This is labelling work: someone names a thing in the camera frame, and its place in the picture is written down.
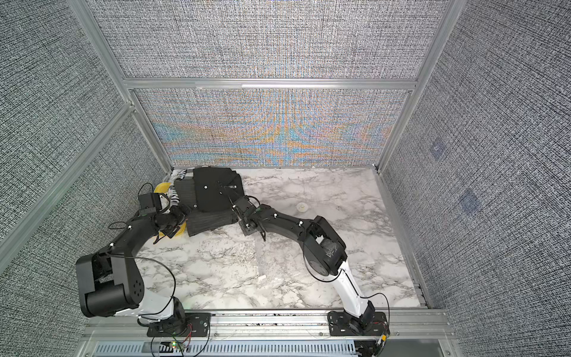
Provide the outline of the black shirt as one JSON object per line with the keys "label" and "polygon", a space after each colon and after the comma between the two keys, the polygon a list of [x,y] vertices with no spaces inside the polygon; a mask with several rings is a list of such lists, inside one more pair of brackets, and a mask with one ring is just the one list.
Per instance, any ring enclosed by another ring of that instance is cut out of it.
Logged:
{"label": "black shirt", "polygon": [[196,205],[202,212],[219,212],[232,208],[245,196],[242,178],[235,170],[224,167],[200,167],[193,170]]}

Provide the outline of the clear vacuum bag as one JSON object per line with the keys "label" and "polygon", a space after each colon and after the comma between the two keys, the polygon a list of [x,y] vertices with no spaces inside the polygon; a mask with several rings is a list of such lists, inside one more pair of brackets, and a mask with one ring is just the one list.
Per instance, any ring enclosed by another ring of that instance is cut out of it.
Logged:
{"label": "clear vacuum bag", "polygon": [[266,240],[255,237],[258,287],[273,308],[322,307],[313,289],[318,282],[310,277],[300,246],[282,236],[268,234]]}

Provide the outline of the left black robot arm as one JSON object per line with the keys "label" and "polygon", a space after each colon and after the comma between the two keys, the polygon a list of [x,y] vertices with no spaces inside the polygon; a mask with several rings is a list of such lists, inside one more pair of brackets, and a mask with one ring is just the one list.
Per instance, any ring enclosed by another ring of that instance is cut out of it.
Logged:
{"label": "left black robot arm", "polygon": [[143,245],[163,233],[174,237],[189,211],[134,217],[107,246],[75,263],[80,309],[88,318],[136,315],[150,324],[184,320],[184,308],[175,296],[163,297],[145,288],[137,266]]}

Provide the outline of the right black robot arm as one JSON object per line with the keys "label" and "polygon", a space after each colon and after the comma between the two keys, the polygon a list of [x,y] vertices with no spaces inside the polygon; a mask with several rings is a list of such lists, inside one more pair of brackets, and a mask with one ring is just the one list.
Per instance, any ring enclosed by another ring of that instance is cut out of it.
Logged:
{"label": "right black robot arm", "polygon": [[242,233],[279,234],[296,242],[306,269],[317,281],[333,285],[343,304],[343,318],[354,333],[364,333],[373,324],[376,308],[364,297],[349,267],[346,244],[329,222],[317,216],[302,219],[283,214],[269,205],[251,202],[249,196],[236,200],[233,212]]}

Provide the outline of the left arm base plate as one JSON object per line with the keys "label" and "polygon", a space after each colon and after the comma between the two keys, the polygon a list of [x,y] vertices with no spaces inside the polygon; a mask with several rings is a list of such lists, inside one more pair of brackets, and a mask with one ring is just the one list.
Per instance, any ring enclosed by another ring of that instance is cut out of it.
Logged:
{"label": "left arm base plate", "polygon": [[151,323],[147,337],[207,337],[212,315],[207,312],[187,313],[184,317],[173,316],[164,321]]}

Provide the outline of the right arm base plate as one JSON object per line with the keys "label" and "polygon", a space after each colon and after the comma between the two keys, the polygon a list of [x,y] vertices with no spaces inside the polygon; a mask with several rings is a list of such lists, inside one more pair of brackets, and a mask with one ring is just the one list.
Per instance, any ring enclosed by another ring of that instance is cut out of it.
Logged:
{"label": "right arm base plate", "polygon": [[331,311],[327,315],[330,336],[389,336],[388,317],[384,312],[374,312],[370,318],[363,321],[346,312]]}

